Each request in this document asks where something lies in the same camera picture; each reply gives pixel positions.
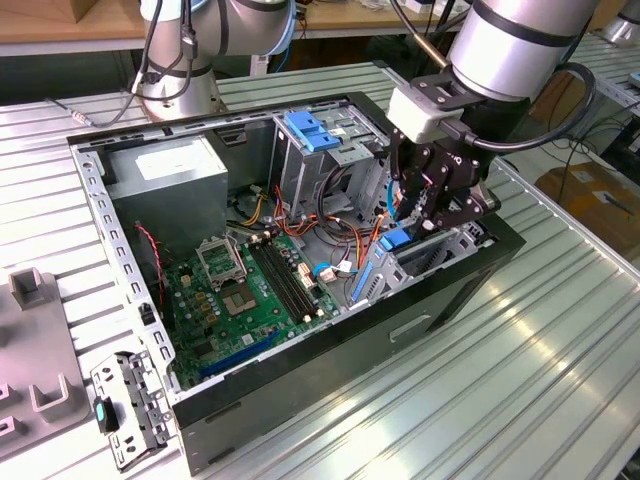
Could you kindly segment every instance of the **cardboard box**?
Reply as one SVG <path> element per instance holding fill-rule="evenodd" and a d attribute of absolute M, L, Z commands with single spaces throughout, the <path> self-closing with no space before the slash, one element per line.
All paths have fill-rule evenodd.
<path fill-rule="evenodd" d="M 0 9 L 32 17 L 77 23 L 98 0 L 0 0 Z"/>
<path fill-rule="evenodd" d="M 563 170 L 555 168 L 536 182 L 554 201 Z M 595 162 L 569 167 L 561 205 L 627 260 L 640 257 L 640 198 L 604 167 Z"/>

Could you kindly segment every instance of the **slotted aluminum surface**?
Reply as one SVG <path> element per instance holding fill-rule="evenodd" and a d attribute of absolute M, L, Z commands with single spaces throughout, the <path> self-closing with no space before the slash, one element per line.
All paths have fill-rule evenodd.
<path fill-rule="evenodd" d="M 353 90 L 386 108 L 393 86 L 371 64 L 220 85 L 232 109 Z M 69 103 L 106 120 L 120 102 Z M 143 121 L 132 107 L 120 125 Z M 65 146 L 85 129 L 42 103 L 0 108 L 0 125 L 0 267 L 57 275 L 88 385 L 139 344 Z M 499 163 L 489 185 L 527 245 L 455 321 L 198 478 L 614 478 L 640 444 L 638 276 L 514 178 Z M 0 464 L 0 478 L 96 475 L 119 478 L 91 419 Z M 125 477 L 187 476 L 173 439 Z"/>
<path fill-rule="evenodd" d="M 630 73 L 640 72 L 640 47 L 620 48 L 587 34 L 571 61 L 589 67 L 598 81 L 598 90 L 614 102 L 623 107 L 640 102 L 640 88 L 628 80 Z M 640 115 L 640 105 L 630 111 Z"/>

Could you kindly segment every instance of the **yellow wire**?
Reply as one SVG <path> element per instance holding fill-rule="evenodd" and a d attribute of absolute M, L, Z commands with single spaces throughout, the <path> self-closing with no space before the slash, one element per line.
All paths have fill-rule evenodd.
<path fill-rule="evenodd" d="M 258 221 L 258 218 L 260 217 L 260 207 L 262 206 L 262 198 L 263 198 L 262 195 L 258 197 L 258 203 L 256 204 L 256 211 L 254 212 L 253 216 L 249 220 L 247 220 L 246 222 L 242 222 L 242 225 L 250 227 L 251 225 L 253 225 Z"/>

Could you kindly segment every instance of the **motherboard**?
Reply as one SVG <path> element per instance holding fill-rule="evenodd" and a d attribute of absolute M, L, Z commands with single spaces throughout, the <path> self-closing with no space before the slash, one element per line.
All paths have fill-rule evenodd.
<path fill-rule="evenodd" d="M 203 244 L 165 276 L 173 369 L 183 388 L 340 314 L 286 235 L 267 243 L 238 245 L 229 237 Z"/>

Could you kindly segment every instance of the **green circuit board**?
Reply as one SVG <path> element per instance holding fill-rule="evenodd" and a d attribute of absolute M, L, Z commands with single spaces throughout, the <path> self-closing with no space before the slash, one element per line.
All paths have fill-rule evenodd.
<path fill-rule="evenodd" d="M 294 267 L 305 261 L 289 237 L 277 237 L 273 245 L 288 255 L 287 261 Z M 222 267 L 215 268 L 216 272 L 231 266 L 229 259 L 225 259 L 225 250 L 216 249 L 206 257 L 210 272 L 215 265 Z M 241 359 L 244 361 L 339 314 L 337 303 L 318 285 L 315 296 L 309 292 L 308 298 L 324 315 L 313 317 L 308 323 L 294 322 L 247 245 L 238 245 L 237 250 L 247 270 L 245 282 L 228 282 L 221 288 L 212 288 L 195 252 L 186 262 L 165 269 L 170 296 L 167 300 L 172 302 L 174 316 L 173 328 L 168 329 L 176 351 L 173 369 L 184 389 L 200 383 L 208 376 L 203 372 L 212 366 L 214 370 L 223 369 L 224 362 L 230 361 L 230 368 L 234 362 L 240 363 L 235 357 L 244 356 Z M 185 271 L 191 273 L 188 281 L 184 278 Z M 293 274 L 302 285 L 297 271 Z"/>

